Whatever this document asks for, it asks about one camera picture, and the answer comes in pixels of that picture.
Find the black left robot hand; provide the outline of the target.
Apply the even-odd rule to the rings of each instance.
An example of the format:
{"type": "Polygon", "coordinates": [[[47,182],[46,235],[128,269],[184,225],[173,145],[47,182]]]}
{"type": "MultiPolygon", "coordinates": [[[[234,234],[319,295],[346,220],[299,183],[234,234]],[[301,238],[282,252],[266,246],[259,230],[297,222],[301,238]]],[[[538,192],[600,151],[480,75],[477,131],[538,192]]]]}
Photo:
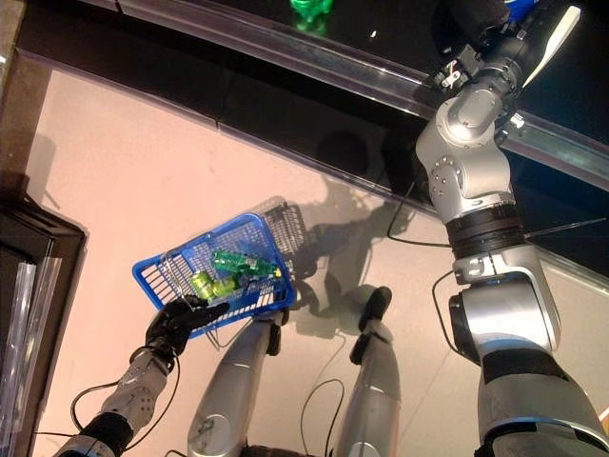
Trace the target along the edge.
{"type": "Polygon", "coordinates": [[[229,303],[210,305],[193,295],[165,304],[156,314],[146,332],[146,347],[167,363],[185,349],[193,330],[216,321],[229,310],[229,303]]]}

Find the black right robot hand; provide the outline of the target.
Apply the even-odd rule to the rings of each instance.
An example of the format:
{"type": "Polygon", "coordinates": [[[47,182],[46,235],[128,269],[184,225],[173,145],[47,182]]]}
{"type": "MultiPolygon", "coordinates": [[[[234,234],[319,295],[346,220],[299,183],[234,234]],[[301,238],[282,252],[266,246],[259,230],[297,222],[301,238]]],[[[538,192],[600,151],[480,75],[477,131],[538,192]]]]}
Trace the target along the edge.
{"type": "Polygon", "coordinates": [[[515,96],[558,53],[580,16],[581,8],[568,1],[539,1],[493,48],[481,78],[497,83],[505,95],[515,96]]]}

